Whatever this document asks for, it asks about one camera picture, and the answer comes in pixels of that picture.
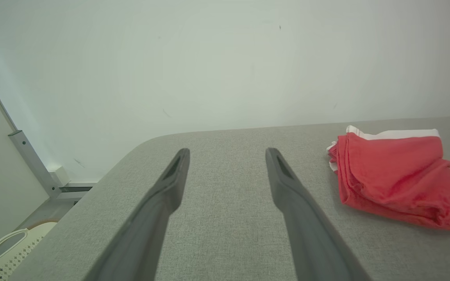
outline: gray mattress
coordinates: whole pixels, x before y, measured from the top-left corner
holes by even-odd
[[[436,128],[450,160],[450,117],[352,123],[366,133]],[[450,232],[343,206],[325,148],[349,123],[181,133],[128,153],[50,231],[11,280],[81,280],[180,148],[191,166],[170,217],[156,280],[296,280],[264,161],[278,148],[375,280],[450,280]]]

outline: red garment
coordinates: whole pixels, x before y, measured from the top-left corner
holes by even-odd
[[[450,161],[439,137],[367,140],[338,137],[341,202],[376,215],[450,230]]]

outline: metal bracket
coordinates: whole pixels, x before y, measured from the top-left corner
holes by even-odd
[[[41,162],[41,159],[34,148],[32,148],[32,145],[30,145],[30,142],[23,131],[17,130],[9,134],[8,137],[11,139],[20,155],[22,155],[25,163],[27,163],[46,193],[50,196],[50,199],[55,199],[61,193],[61,190],[55,186],[55,181],[43,162]]]

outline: red cloth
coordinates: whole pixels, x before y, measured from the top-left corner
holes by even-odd
[[[442,159],[439,137],[367,140],[347,133],[329,154],[343,204],[450,230],[450,161]]]

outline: gray floor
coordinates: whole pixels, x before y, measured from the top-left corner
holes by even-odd
[[[61,219],[74,207],[74,201],[48,201],[34,211],[17,229],[27,228],[45,219]],[[23,237],[17,235],[0,246],[0,255]]]

